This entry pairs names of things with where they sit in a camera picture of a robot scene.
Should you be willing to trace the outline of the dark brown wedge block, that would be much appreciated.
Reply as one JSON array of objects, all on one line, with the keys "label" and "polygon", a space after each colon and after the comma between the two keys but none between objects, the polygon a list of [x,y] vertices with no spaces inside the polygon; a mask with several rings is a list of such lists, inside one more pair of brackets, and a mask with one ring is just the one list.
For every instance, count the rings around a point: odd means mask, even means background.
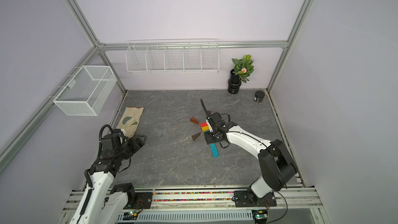
[{"label": "dark brown wedge block", "polygon": [[200,136],[201,136],[201,132],[192,135],[191,138],[193,141],[196,141]]}]

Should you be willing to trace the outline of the reddish brown wedge block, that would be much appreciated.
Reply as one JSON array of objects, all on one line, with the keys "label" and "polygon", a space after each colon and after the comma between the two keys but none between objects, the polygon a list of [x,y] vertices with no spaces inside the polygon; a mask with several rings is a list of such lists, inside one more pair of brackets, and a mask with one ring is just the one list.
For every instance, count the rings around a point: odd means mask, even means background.
[{"label": "reddish brown wedge block", "polygon": [[200,124],[199,121],[198,121],[196,118],[194,118],[194,117],[191,117],[191,118],[190,118],[190,121],[191,121],[192,123],[195,123],[195,124]]}]

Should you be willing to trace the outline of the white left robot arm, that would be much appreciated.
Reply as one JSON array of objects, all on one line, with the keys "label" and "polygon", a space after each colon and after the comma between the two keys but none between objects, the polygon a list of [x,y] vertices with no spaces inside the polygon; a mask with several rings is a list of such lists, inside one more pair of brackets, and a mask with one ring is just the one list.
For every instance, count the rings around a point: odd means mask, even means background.
[{"label": "white left robot arm", "polygon": [[87,186],[72,219],[72,224],[115,224],[125,207],[135,209],[138,216],[145,204],[138,196],[132,183],[111,184],[118,173],[131,166],[132,156],[145,144],[145,135],[135,134],[127,137],[121,129],[113,129],[105,124],[98,134],[97,158],[90,168],[84,171]]}]

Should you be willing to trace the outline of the teal block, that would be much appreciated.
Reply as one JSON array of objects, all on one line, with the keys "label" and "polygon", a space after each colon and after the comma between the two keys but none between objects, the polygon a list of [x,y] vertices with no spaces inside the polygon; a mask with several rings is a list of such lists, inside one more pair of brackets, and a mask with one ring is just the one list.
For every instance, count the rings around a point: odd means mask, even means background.
[{"label": "teal block", "polygon": [[218,153],[218,150],[217,150],[217,147],[216,147],[215,143],[210,144],[210,149],[211,149],[213,157],[215,157],[215,158],[219,157],[219,153]]}]

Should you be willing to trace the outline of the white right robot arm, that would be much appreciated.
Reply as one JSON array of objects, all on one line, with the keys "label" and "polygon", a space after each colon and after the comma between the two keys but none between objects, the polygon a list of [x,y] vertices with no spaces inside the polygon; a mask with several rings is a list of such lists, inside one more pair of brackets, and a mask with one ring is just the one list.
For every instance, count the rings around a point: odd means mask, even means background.
[{"label": "white right robot arm", "polygon": [[221,148],[228,148],[231,144],[239,146],[257,158],[261,175],[242,196],[234,194],[236,206],[270,203],[267,196],[273,192],[287,188],[287,182],[298,173],[298,167],[285,143],[281,140],[269,141],[255,136],[228,118],[226,122],[218,112],[210,114],[200,99],[206,114],[205,141],[208,145],[218,143]]}]

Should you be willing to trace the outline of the red rectangular block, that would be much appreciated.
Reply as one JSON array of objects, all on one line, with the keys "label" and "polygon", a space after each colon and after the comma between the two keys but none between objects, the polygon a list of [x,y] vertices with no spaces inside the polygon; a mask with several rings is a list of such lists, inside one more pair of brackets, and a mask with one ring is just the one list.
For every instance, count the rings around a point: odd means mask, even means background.
[{"label": "red rectangular block", "polygon": [[200,124],[201,128],[208,126],[206,122]]}]

